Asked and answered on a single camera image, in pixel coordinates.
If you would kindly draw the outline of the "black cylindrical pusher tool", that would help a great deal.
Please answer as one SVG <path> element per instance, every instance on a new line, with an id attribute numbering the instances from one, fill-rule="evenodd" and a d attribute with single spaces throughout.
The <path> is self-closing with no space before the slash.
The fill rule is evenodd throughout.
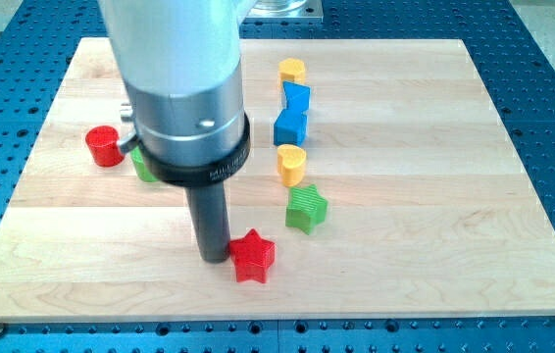
<path id="1" fill-rule="evenodd" d="M 230 242 L 224 185 L 191 187 L 185 193 L 200 257 L 207 263 L 224 262 Z"/>

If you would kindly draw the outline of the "green block behind arm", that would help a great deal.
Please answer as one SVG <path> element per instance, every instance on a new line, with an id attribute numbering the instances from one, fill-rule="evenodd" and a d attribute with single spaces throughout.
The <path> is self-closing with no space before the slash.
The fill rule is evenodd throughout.
<path id="1" fill-rule="evenodd" d="M 144 164 L 140 149 L 135 147 L 130 151 L 130 158 L 134 166 L 134 170 L 138 178 L 144 182 L 155 182 L 158 179 L 151 174 L 146 165 Z"/>

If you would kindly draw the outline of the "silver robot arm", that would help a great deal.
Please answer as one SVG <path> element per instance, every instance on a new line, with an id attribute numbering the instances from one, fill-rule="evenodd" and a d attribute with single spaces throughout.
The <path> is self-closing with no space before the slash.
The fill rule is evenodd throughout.
<path id="1" fill-rule="evenodd" d="M 201 258 L 220 263 L 230 241 L 224 182 L 250 151 L 239 26 L 248 0 L 99 0 L 138 149 L 158 180 L 184 188 Z"/>

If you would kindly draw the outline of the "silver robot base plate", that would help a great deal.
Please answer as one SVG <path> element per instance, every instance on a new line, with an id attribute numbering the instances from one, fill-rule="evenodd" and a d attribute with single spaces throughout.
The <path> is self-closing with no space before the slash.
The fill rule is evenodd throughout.
<path id="1" fill-rule="evenodd" d="M 322 0 L 258 0 L 245 18 L 246 23 L 320 23 L 324 18 Z"/>

